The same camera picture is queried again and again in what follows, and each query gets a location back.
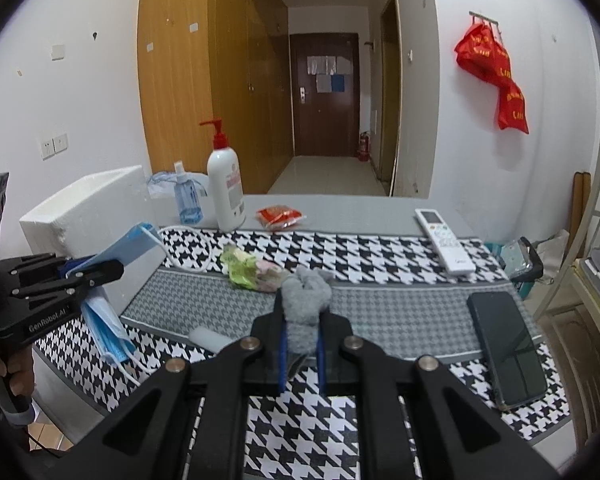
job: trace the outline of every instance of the human hand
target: human hand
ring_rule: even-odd
[[[13,374],[9,381],[13,395],[28,397],[33,393],[35,383],[31,346],[12,355],[6,365],[0,359],[0,377],[4,377],[7,372]]]

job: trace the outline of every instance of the blue spray bottle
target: blue spray bottle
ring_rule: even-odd
[[[182,161],[175,163],[176,168],[176,204],[180,221],[183,224],[197,224],[202,220],[202,208],[193,180],[187,177]]]

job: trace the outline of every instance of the houndstooth table mat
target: houndstooth table mat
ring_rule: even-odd
[[[219,257],[227,243],[250,254],[275,262],[285,269],[298,265],[330,270],[337,280],[349,283],[494,283],[508,282],[496,259],[478,238],[460,240],[477,270],[469,276],[449,276],[431,241],[413,236],[362,236],[309,233],[302,231],[267,233],[261,231],[200,231],[213,250],[208,270],[224,272]],[[185,267],[200,267],[207,249],[194,235],[177,230],[162,234],[165,245]]]
[[[205,233],[212,239],[214,254],[209,269],[212,272],[222,272],[218,256],[221,247],[232,241],[248,252],[277,262],[289,270],[300,264],[321,267],[334,272],[336,278],[343,282],[378,285],[480,283],[485,286],[488,283],[507,283],[506,276],[480,240],[462,240],[478,271],[467,278],[453,278],[446,274],[426,238],[298,232]],[[181,264],[198,266],[206,259],[193,236],[167,232],[164,238]],[[210,356],[202,349],[174,340],[178,336],[164,338],[133,326],[126,328],[138,348],[138,357],[146,359],[151,367],[159,366],[172,356],[184,357],[192,362]],[[88,399],[93,399],[101,411],[112,411],[134,389],[119,370],[100,360],[81,319],[58,328],[37,345],[39,353],[58,373]],[[560,377],[544,344],[540,345],[539,354],[549,383],[547,395],[532,405],[502,415],[503,420],[528,441],[542,438],[543,434],[569,417]],[[142,372],[129,364],[125,367],[132,375],[144,378]],[[493,406],[484,361],[455,363],[450,369],[488,405]],[[312,369],[293,378],[287,384],[287,391],[276,399],[252,397],[245,472],[276,479],[359,478],[354,401],[348,397],[321,397],[316,372]]]
[[[538,327],[510,283],[471,285],[344,285],[333,287],[331,311],[347,317],[355,334],[403,359],[432,354],[461,361],[480,356],[466,306],[474,292],[508,292],[532,336]],[[244,290],[228,279],[158,270],[123,313],[123,320],[159,332],[189,335],[203,326],[232,339],[249,335],[253,320],[273,310],[275,297]]]
[[[151,367],[171,357],[190,362],[208,358],[203,349],[126,326],[138,348],[136,356]],[[37,342],[38,351],[74,388],[93,399],[101,412],[112,412],[134,389],[117,368],[104,364],[81,319],[73,320]],[[560,377],[545,344],[538,348],[549,389],[543,399],[502,419],[531,443],[569,418]],[[133,376],[145,375],[125,364]],[[494,407],[488,368],[482,359],[449,365],[450,370],[489,407]],[[355,402],[351,397],[320,395],[317,373],[309,368],[286,384],[277,398],[251,397],[244,457],[245,473],[278,480],[360,478]]]

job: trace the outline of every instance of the white pump bottle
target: white pump bottle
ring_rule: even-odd
[[[225,233],[240,227],[246,213],[242,195],[242,179],[238,155],[229,147],[229,141],[222,132],[222,119],[200,123],[213,124],[216,127],[214,150],[206,164],[209,176],[209,195],[216,207],[218,227]]]

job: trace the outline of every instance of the red plastic bag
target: red plastic bag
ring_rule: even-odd
[[[458,65],[487,83],[496,84],[496,53],[493,31],[485,23],[474,23],[456,45]]]
[[[256,218],[267,231],[280,231],[304,220],[306,216],[286,205],[274,205],[258,211]]]
[[[515,128],[526,134],[529,133],[529,126],[526,124],[525,97],[513,81],[508,87],[500,88],[498,126],[501,130]]]
[[[499,43],[491,25],[474,23],[456,45],[458,65],[481,81],[500,87],[509,87],[511,60]]]
[[[498,43],[498,41],[493,41],[493,55],[495,81],[491,84],[496,85],[498,88],[508,89],[510,83],[513,82],[511,78],[511,59],[509,58],[509,53],[506,48]]]

